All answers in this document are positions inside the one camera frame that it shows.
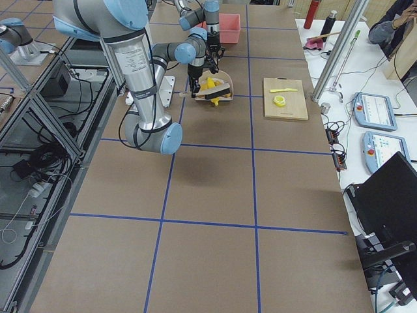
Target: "white table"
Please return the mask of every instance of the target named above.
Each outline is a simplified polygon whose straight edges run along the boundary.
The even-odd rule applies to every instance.
[[[320,35],[321,29],[324,24],[324,20],[315,20],[311,29],[304,29],[303,24],[304,20],[296,20],[298,27],[298,32],[300,33],[300,39],[304,45],[307,41],[307,38]],[[337,21],[332,29],[332,32],[340,31],[343,27],[343,21]],[[360,22],[356,29],[361,30],[360,36],[356,41],[356,44],[353,48],[351,56],[349,57],[347,64],[343,72],[356,72],[364,71],[369,68],[377,66],[377,63],[384,57],[383,52],[378,45],[371,44],[367,39],[367,34],[369,32],[369,27],[365,22]],[[328,37],[326,41],[323,52],[327,52],[334,47],[334,43],[337,40],[337,35]],[[345,54],[339,61],[338,67],[334,72],[334,75],[338,73],[338,70],[343,62],[343,59],[347,53],[348,48],[346,48]],[[306,60],[308,62],[308,68],[311,76],[313,85],[317,83],[317,79],[320,77],[321,72],[326,64],[326,60],[320,56],[319,50],[305,51]],[[348,121],[349,116],[346,111],[346,103],[352,100],[355,93],[362,91],[365,93],[373,93],[377,95],[385,95],[390,97],[393,107],[397,107],[398,103],[395,101],[395,95],[403,89],[403,84],[399,80],[387,80],[383,73],[384,68],[387,66],[388,62],[385,61],[380,67],[374,70],[370,70],[366,73],[354,73],[354,74],[344,74],[339,79],[341,87],[338,87],[338,91],[343,93],[343,103],[339,102],[339,98],[336,94],[325,91],[322,97],[319,99],[319,105],[323,102],[328,102],[331,104],[331,109],[328,112],[327,116],[330,121]],[[370,77],[366,86],[364,87],[366,80]],[[332,78],[328,82],[328,87],[330,87],[335,78]],[[394,113],[417,113],[417,107],[414,105],[409,94],[406,90],[402,91],[398,95],[398,100],[401,103],[401,108],[394,110]],[[351,110],[352,103],[347,105],[347,108]],[[406,139],[407,147],[409,149],[410,158],[417,159],[417,118],[415,117],[404,117],[397,118],[398,129],[395,132],[387,132],[387,134],[393,134],[394,136],[401,136]],[[326,117],[323,117],[323,122],[327,122]],[[347,170],[342,171],[340,175],[340,187],[343,190],[346,186],[351,183],[363,183],[366,179],[371,176],[371,173],[366,168],[365,159],[362,152],[362,136],[370,128],[364,128],[358,126],[358,123],[352,118],[351,127],[348,133],[349,126],[339,135],[339,141],[347,147]],[[356,213],[347,198],[345,196],[345,203],[351,220],[351,226],[355,235],[361,233],[360,226],[358,225],[356,219]],[[389,295],[388,291],[394,286],[390,284],[384,286],[378,294],[378,309],[381,311],[385,308],[386,305],[392,302],[392,297]],[[417,301],[412,300],[407,306],[396,305],[392,307],[389,312],[391,313],[416,313],[417,312]]]

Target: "black bottle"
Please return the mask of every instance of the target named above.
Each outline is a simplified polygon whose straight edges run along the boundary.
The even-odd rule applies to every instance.
[[[324,25],[323,25],[323,29],[321,30],[320,35],[327,35],[330,34],[332,28],[333,28],[333,24],[336,21],[336,14],[338,12],[335,10],[330,11],[329,16],[327,17]]]

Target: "yellow knife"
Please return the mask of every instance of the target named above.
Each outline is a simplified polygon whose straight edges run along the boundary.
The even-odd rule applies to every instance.
[[[284,88],[284,89],[269,89],[270,93],[281,93],[283,91],[298,91],[298,89],[294,88]]]

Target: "wooden cutting board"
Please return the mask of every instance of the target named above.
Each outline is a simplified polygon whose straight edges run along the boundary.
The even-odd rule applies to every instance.
[[[270,93],[270,89],[294,88],[298,91]],[[286,105],[278,107],[274,103],[275,96],[283,96]],[[272,119],[308,120],[306,99],[300,80],[281,80],[278,78],[263,79],[263,96],[265,117]]]

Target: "red bottle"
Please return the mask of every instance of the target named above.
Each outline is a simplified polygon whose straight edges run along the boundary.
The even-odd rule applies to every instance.
[[[310,29],[311,24],[313,23],[315,14],[317,12],[317,9],[319,8],[321,0],[311,0],[310,8],[308,9],[306,21],[304,22],[304,28]]]

